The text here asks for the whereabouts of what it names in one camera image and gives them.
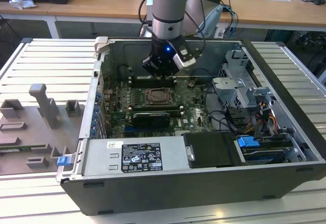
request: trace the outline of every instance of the gray plastic part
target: gray plastic part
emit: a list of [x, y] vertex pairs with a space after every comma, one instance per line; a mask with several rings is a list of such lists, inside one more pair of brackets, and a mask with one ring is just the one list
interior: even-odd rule
[[82, 113], [78, 100], [68, 100], [66, 103], [66, 112], [68, 117], [80, 116]]
[[59, 153], [56, 147], [53, 147], [50, 155], [50, 159], [53, 160], [55, 164], [57, 164], [58, 158], [66, 154], [70, 154], [70, 151], [67, 146], [65, 146], [62, 154]]
[[18, 137], [0, 137], [0, 146], [12, 146], [20, 144]]
[[16, 131], [26, 129], [25, 122], [1, 123], [0, 131]]
[[50, 144], [46, 144], [44, 147], [34, 147], [32, 148], [32, 152], [35, 154], [46, 154], [52, 151], [52, 147]]
[[4, 115], [4, 117], [8, 119], [18, 119], [18, 115], [16, 110], [24, 109], [18, 99], [8, 99], [5, 100], [1, 107], [0, 112]]
[[[59, 109], [58, 109], [58, 106], [57, 106], [55, 100], [53, 98], [49, 98], [48, 100], [49, 100], [49, 103], [50, 103], [50, 108], [51, 108], [52, 113], [57, 116], [58, 113], [59, 113]], [[42, 117], [44, 117], [44, 114], [42, 113], [42, 109], [37, 108], [37, 110], [39, 111], [40, 115]]]
[[40, 157], [29, 157], [26, 162], [27, 166], [31, 169], [47, 168], [49, 161], [44, 156]]
[[40, 105], [40, 109], [45, 119], [47, 120], [51, 129], [54, 129], [58, 125], [56, 113], [53, 111], [49, 99], [46, 96], [46, 85], [45, 84], [32, 84], [29, 90], [29, 94], [36, 98]]
[[24, 38], [20, 41], [20, 43], [31, 43], [32, 40], [33, 40], [33, 38], [31, 38], [31, 37], [24, 37]]
[[52, 152], [51, 152], [51, 155], [50, 155], [50, 159], [53, 160], [54, 163], [57, 163], [58, 161], [58, 158], [62, 156], [59, 151], [57, 150], [56, 147], [53, 147], [52, 148]]

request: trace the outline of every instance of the table leg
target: table leg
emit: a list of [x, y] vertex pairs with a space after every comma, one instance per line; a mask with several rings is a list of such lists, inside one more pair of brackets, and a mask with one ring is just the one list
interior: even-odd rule
[[48, 28], [50, 30], [51, 37], [56, 38], [56, 39], [61, 38], [60, 32], [59, 32], [59, 30], [57, 29], [57, 26], [56, 26], [56, 18], [54, 16], [49, 16], [46, 19], [46, 23], [47, 23], [47, 26], [48, 26]]
[[95, 35], [96, 34], [95, 23], [94, 22], [90, 22], [90, 24], [91, 24], [92, 34]]
[[324, 70], [324, 72], [320, 75], [320, 77], [318, 78], [318, 80], [320, 81], [321, 84], [325, 84], [326, 83], [326, 70]]

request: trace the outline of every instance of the black plastic cover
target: black plastic cover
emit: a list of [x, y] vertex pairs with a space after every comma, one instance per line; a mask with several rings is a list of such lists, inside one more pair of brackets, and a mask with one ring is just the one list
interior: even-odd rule
[[230, 132], [199, 132], [183, 135], [186, 146], [192, 148], [195, 161], [190, 168], [239, 166], [241, 161]]

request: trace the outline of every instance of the desk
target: desk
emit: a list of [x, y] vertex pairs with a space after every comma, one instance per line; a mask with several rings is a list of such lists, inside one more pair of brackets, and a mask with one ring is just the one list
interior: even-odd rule
[[[59, 38], [56, 21], [139, 23], [141, 0], [70, 0], [66, 5], [40, 4], [34, 9], [18, 10], [0, 3], [7, 19], [32, 19], [47, 22], [51, 36]], [[239, 16], [238, 27], [276, 30], [326, 31], [326, 7], [302, 0], [290, 2], [231, 0]], [[221, 25], [230, 22], [229, 13], [221, 16]]]

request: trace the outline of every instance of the white label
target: white label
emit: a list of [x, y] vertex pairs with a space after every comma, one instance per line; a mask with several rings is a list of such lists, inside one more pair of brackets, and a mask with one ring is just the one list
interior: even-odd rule
[[121, 149], [123, 141], [109, 141], [107, 142], [107, 149]]
[[20, 152], [19, 149], [3, 149], [0, 150], [0, 153], [11, 153], [11, 152]]
[[161, 166], [162, 163], [152, 163], [152, 166], [155, 167], [155, 166]]

